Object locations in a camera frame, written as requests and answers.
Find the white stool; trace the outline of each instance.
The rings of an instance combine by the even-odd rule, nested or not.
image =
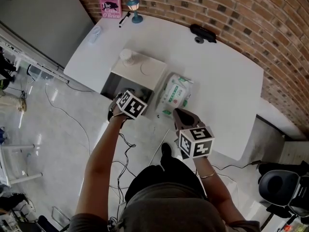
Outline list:
[[[6,179],[6,180],[1,179],[2,184],[11,187],[12,184],[16,184],[16,183],[27,181],[27,180],[32,180],[32,179],[43,176],[42,173],[39,173],[39,174],[31,175],[31,176],[18,178],[18,179],[10,179],[9,175],[8,175],[7,164],[6,164],[6,160],[5,160],[3,151],[4,150],[11,150],[11,151],[15,151],[15,152],[18,151],[19,152],[21,149],[34,149],[34,147],[35,147],[35,145],[7,145],[7,146],[1,146],[0,145],[0,163],[1,163],[0,168],[2,168],[2,171],[4,173],[4,178]]]

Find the gray floor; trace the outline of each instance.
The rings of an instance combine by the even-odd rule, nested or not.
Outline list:
[[[44,81],[31,83],[31,80],[24,78],[21,73],[14,86],[17,87],[20,81],[28,92],[28,110],[22,115],[17,110],[3,108],[0,113],[0,126],[6,127],[9,143],[38,145],[33,152],[8,156],[14,175],[21,176],[22,171],[29,174],[42,172],[43,177],[23,182],[15,188],[20,188],[30,197],[37,216],[44,215],[51,221],[51,207],[56,206],[71,217],[79,198],[88,159],[88,140],[83,129],[74,120],[49,104],[45,89],[54,106],[64,109],[85,128],[90,150],[96,145],[107,126],[106,114],[110,101],[95,92],[72,90],[58,80],[48,85],[45,85]],[[167,128],[164,126],[144,118],[128,121],[124,125],[122,133],[130,143],[137,145],[128,153],[130,171],[138,174],[148,166],[166,131]],[[175,135],[170,132],[166,141],[172,143],[174,139]],[[275,129],[256,119],[241,160],[235,161],[217,152],[213,152],[209,159],[219,168],[229,164],[244,166],[259,159],[278,161],[283,144],[284,138]],[[127,145],[119,138],[114,159],[125,162],[126,149]],[[173,151],[174,156],[179,154],[175,145]],[[153,164],[159,163],[160,154],[159,150]],[[195,171],[192,160],[186,160],[185,163]],[[111,186],[117,186],[117,177],[122,168],[119,163],[112,165]],[[229,167],[218,173],[228,176],[222,176],[222,179],[231,192],[235,205],[245,218],[264,222],[269,214],[259,203],[261,201],[257,189],[259,173],[256,166],[248,166],[245,169]],[[133,178],[126,172],[120,180],[120,186],[128,187]],[[118,202],[118,191],[110,188],[110,216],[115,216]]]

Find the gray panel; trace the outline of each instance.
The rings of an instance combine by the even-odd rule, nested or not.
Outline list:
[[[0,21],[63,67],[94,25],[79,0],[0,0]]]

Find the small blue lantern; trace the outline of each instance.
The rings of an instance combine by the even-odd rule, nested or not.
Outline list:
[[[130,10],[134,11],[134,16],[132,18],[133,23],[140,23],[143,21],[143,17],[137,14],[137,9],[139,8],[140,0],[129,0],[126,4]]]

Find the pink book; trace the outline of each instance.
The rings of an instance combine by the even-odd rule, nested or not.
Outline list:
[[[100,0],[100,8],[103,18],[120,19],[122,17],[120,0]]]

